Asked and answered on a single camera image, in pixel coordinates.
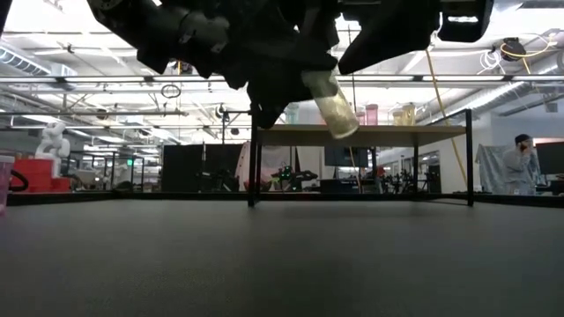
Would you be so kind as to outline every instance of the machine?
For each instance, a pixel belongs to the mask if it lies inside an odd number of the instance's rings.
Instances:
[[[94,17],[137,48],[159,73],[183,61],[208,78],[247,86],[258,126],[270,128],[288,103],[311,100],[307,71],[356,70],[443,41],[477,41],[494,0],[88,0]],[[335,18],[356,20],[360,34],[340,61]],[[327,91],[328,97],[337,92]]]

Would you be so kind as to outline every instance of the clear plastic bottle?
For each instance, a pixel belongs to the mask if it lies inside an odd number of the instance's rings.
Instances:
[[[359,121],[331,71],[304,71],[301,79],[311,91],[333,138],[345,138],[359,129]]]

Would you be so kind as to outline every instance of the man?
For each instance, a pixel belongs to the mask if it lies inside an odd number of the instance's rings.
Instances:
[[[532,138],[522,134],[515,138],[516,147],[503,153],[503,177],[508,195],[535,195],[538,159],[532,151]]]

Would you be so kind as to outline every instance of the desk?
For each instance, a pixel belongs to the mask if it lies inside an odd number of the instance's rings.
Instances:
[[[465,126],[361,126],[359,130],[344,139],[335,140],[324,125],[275,125],[271,129],[259,129],[253,116],[251,125],[251,148],[249,162],[249,206],[254,206],[260,197],[260,170],[262,146],[351,146],[351,147],[413,147],[417,162],[419,147],[433,144],[455,136],[466,135],[466,176],[468,205],[473,205],[473,162],[471,136],[471,110],[465,109],[444,120],[464,114]],[[418,164],[413,167],[413,184],[417,188]]]

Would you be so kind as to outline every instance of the ceiling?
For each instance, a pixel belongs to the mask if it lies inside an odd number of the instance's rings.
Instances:
[[[475,43],[454,43],[436,41],[430,51],[434,71],[437,74],[487,75],[500,72],[496,67],[486,70],[480,58],[492,46],[499,46],[503,38],[518,37],[526,43],[528,53],[545,50],[544,53],[529,59],[531,71],[535,73],[534,64],[545,58],[564,45],[564,37],[560,30],[564,29],[563,9],[521,9],[517,5],[522,1],[497,1],[496,12],[486,35]],[[355,38],[360,29],[358,24],[338,19],[340,43],[333,48],[332,54],[340,56]],[[551,47],[546,42],[548,34]],[[142,63],[136,60],[136,50],[125,41],[113,35],[107,28],[100,25],[94,18],[86,0],[14,0],[11,12],[6,22],[3,45],[17,49],[22,55],[45,65],[60,63],[75,70],[79,76],[146,76],[154,74]],[[525,73],[523,64],[501,62],[500,66],[509,74]],[[10,68],[0,68],[2,76],[21,76]],[[169,68],[168,74],[174,75],[177,70]],[[429,67],[424,53],[414,52],[379,63],[357,74],[429,74]],[[152,125],[220,125],[214,118],[215,109],[223,104],[231,110],[246,110],[249,108],[249,98],[244,89],[233,91],[225,83],[185,83],[179,85],[182,95],[176,99],[167,99],[160,93],[161,85],[140,87],[135,85],[77,85],[75,92],[94,89],[97,93],[85,94],[67,93],[67,103],[75,103],[73,111],[87,111],[106,108],[121,111],[161,111],[180,109],[188,115],[168,115],[143,117],[147,124]],[[18,85],[20,91],[36,92],[36,97],[53,105],[61,107],[63,95],[61,93],[45,93],[48,87],[38,85]],[[143,92],[104,93],[107,88],[124,90],[142,89]],[[460,100],[474,92],[469,87],[440,88],[443,102],[446,105]],[[343,91],[349,101],[354,102],[359,109],[368,104],[379,105],[379,121],[388,123],[390,113],[405,103],[414,103],[418,111],[427,111],[427,107],[436,107],[435,91],[432,87],[371,87],[344,85]],[[104,124],[92,118],[92,124]],[[229,136],[238,142],[249,137],[247,127],[250,124],[247,115],[240,115],[233,126],[241,126],[238,136]],[[202,129],[187,129],[174,132],[183,142],[217,142],[210,133]]]

